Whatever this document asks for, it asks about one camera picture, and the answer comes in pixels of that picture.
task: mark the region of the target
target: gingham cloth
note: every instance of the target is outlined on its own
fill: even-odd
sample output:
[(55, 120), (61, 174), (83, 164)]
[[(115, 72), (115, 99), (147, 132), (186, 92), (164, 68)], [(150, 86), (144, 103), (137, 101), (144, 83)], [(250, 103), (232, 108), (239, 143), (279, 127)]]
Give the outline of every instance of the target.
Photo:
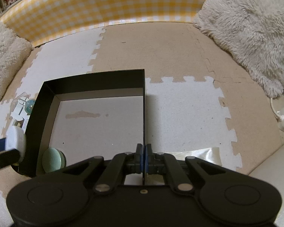
[(34, 46), (106, 25), (191, 22), (205, 0), (22, 0), (0, 20)]

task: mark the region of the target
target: open box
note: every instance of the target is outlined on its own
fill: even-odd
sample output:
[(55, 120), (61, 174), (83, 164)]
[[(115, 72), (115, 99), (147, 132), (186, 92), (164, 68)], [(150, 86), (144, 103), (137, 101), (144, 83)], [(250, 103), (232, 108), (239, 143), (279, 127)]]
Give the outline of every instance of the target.
[(67, 166), (145, 143), (144, 70), (98, 72), (43, 83), (26, 128), (23, 161), (13, 168), (34, 177), (44, 174), (43, 152), (54, 147)]

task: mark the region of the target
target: white cable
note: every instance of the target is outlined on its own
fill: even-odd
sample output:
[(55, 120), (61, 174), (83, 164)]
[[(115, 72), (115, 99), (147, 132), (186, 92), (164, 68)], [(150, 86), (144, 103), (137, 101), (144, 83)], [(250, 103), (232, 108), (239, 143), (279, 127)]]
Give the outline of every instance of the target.
[(279, 115), (276, 110), (274, 109), (273, 107), (273, 99), (271, 98), (270, 99), (270, 107), (271, 107), (271, 110), (273, 111), (274, 115), (276, 116), (276, 118), (278, 119), (278, 121), (282, 121), (284, 119), (284, 116), (283, 115)]

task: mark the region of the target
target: floor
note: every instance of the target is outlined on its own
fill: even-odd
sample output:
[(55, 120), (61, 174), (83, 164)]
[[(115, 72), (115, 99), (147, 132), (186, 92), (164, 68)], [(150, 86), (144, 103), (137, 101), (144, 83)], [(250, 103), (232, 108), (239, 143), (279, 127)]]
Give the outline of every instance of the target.
[[(0, 138), (10, 123), (11, 101), (24, 91), (35, 98), (43, 81), (141, 68), (149, 103), (147, 139), (156, 150), (218, 147), (223, 166), (249, 174), (284, 144), (261, 87), (228, 53), (185, 23), (108, 26), (36, 48), (0, 103)], [(283, 107), (284, 95), (274, 105)], [(9, 168), (0, 171), (0, 227), (11, 221), (4, 198), (23, 180)]]

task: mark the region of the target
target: fluffy cushion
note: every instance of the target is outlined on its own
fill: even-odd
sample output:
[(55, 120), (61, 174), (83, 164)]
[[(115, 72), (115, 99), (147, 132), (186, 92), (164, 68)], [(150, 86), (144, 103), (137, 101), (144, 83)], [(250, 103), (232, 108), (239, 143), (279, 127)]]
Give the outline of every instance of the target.
[(206, 0), (193, 23), (244, 66), (268, 97), (284, 89), (284, 0)]
[(30, 42), (19, 38), (0, 21), (0, 100), (31, 50)]

